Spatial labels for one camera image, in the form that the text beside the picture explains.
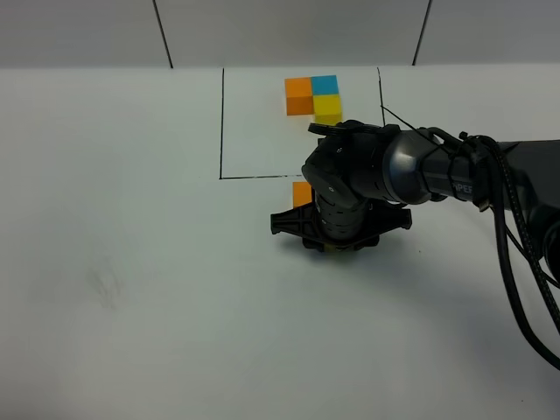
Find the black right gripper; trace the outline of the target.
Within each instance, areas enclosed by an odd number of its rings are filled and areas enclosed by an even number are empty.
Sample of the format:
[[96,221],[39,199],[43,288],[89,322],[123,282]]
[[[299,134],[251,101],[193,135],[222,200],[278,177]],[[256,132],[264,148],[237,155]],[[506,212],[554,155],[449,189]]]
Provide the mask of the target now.
[[344,208],[317,195],[309,204],[270,216],[272,234],[294,235],[306,249],[318,252],[325,252],[326,244],[335,246],[336,252],[372,248],[382,235],[411,226],[409,209],[378,199],[363,199]]

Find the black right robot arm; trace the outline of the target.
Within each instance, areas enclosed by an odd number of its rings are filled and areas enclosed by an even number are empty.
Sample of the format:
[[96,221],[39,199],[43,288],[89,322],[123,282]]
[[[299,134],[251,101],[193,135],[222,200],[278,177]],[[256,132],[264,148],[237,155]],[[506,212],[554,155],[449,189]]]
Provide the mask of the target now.
[[[299,237],[308,249],[354,251],[382,234],[411,226],[410,207],[446,198],[491,206],[493,157],[478,136],[454,137],[438,128],[403,130],[355,120],[314,123],[318,144],[302,173],[307,204],[273,214],[273,234]],[[559,143],[499,145],[532,242],[525,256],[544,260],[559,277]]]

